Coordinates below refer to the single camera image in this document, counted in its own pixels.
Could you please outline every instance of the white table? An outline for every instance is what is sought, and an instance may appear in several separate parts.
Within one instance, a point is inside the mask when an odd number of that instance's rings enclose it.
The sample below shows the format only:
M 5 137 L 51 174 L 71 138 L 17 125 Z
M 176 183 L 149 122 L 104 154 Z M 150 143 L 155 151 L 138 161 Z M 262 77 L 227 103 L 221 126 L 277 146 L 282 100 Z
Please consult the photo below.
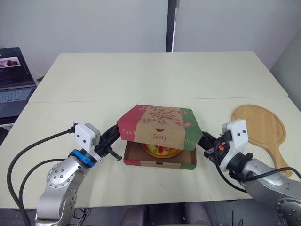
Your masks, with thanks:
M 90 122 L 101 132 L 135 104 L 180 106 L 191 108 L 202 130 L 219 136 L 223 123 L 230 120 L 235 108 L 256 104 L 274 112 L 286 128 L 286 140 L 280 152 L 286 162 L 301 171 L 300 137 L 301 113 L 288 97 L 220 98 L 220 99 L 161 99 L 145 101 L 31 103 L 26 106 L 9 135 L 0 147 L 0 207 L 15 208 L 7 189 L 6 172 L 12 158 L 33 142 L 63 131 L 72 123 Z M 118 139 L 113 149 L 123 156 L 126 142 Z M 13 184 L 18 191 L 25 174 L 38 162 L 52 158 L 65 158 L 74 148 L 74 134 L 64 135 L 39 145 L 17 162 L 13 171 Z M 249 144 L 246 152 L 272 166 L 272 160 L 263 149 Z M 198 148 L 197 167 L 194 170 L 137 167 L 117 162 L 107 156 L 86 176 L 79 189 L 77 207 L 118 206 L 146 203 L 195 202 L 250 198 L 234 190 L 218 175 L 215 166 L 203 157 Z M 24 190 L 24 204 L 35 208 L 45 187 L 45 178 L 52 163 L 36 170 Z
M 286 96 L 253 52 L 64 53 L 29 102 Z

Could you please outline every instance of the white wall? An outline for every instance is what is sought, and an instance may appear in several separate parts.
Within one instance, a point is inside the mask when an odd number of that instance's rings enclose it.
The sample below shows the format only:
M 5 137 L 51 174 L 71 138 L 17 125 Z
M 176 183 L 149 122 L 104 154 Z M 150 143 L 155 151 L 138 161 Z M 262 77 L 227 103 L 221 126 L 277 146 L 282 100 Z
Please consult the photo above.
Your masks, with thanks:
M 63 52 L 165 52 L 166 20 L 167 0 L 0 0 L 0 48 L 39 78 Z
M 301 30 L 271 69 L 301 111 Z
M 301 0 L 180 0 L 174 51 L 254 51 L 270 69 L 300 28 Z

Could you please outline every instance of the pizza peel handle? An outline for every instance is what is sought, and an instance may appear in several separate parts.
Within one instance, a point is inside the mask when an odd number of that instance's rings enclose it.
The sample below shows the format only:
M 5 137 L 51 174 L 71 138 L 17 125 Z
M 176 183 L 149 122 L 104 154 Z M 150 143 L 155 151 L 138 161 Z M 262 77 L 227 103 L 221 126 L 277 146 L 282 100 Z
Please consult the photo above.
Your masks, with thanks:
M 257 105 L 242 105 L 232 113 L 231 120 L 235 119 L 246 120 L 249 142 L 266 150 L 276 169 L 288 167 L 279 151 L 285 140 L 285 127 L 273 112 Z M 291 171 L 283 173 L 292 175 Z

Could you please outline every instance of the cardboard box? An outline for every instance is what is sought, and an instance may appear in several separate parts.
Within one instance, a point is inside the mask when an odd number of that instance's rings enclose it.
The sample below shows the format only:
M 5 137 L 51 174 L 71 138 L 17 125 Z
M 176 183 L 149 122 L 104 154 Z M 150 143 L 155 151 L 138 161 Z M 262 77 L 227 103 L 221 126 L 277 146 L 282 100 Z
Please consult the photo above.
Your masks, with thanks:
M 196 149 L 183 150 L 178 155 L 168 159 L 159 159 L 149 155 L 139 143 L 127 142 L 123 162 L 126 165 L 155 166 L 180 170 L 193 170 L 197 165 Z
M 203 136 L 191 109 L 136 105 L 117 125 L 122 140 L 189 150 Z

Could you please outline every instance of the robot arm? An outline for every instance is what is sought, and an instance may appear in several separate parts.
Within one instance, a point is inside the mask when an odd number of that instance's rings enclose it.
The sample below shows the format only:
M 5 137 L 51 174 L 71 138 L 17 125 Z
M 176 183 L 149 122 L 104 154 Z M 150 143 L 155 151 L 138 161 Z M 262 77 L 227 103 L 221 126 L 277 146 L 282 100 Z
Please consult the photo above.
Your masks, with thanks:
M 213 163 L 217 161 L 222 171 L 229 171 L 229 175 L 255 200 L 276 207 L 290 226 L 301 225 L 301 182 L 288 179 L 280 172 L 252 179 L 274 168 L 252 159 L 251 153 L 242 154 L 248 143 L 246 122 L 229 122 L 223 125 L 222 131 L 218 139 L 204 133 L 199 142 L 205 149 L 204 156 Z
M 252 159 L 251 153 L 242 154 L 248 143 L 246 122 L 229 122 L 223 125 L 222 131 L 218 139 L 204 132 L 198 143 L 205 149 L 204 156 L 216 164 L 218 169 L 229 171 L 229 175 L 245 189 L 243 191 L 254 199 L 276 206 L 289 225 L 300 225 L 301 182 L 290 180 L 281 173 L 252 179 L 273 168 Z M 120 136 L 116 125 L 100 135 L 99 130 L 90 123 L 79 124 L 75 126 L 75 135 L 82 149 L 73 150 L 66 160 L 49 171 L 46 189 L 37 207 L 36 226 L 68 224 L 74 213 L 78 188 L 89 169 L 108 153 L 118 161 L 122 158 L 111 148 Z
M 37 206 L 36 226 L 69 224 L 74 213 L 78 188 L 89 169 L 108 153 L 118 161 L 122 158 L 111 148 L 120 136 L 117 126 L 111 127 L 101 136 L 99 130 L 90 123 L 78 124 L 75 126 L 75 134 L 82 149 L 73 150 L 67 159 L 49 171 L 45 191 Z

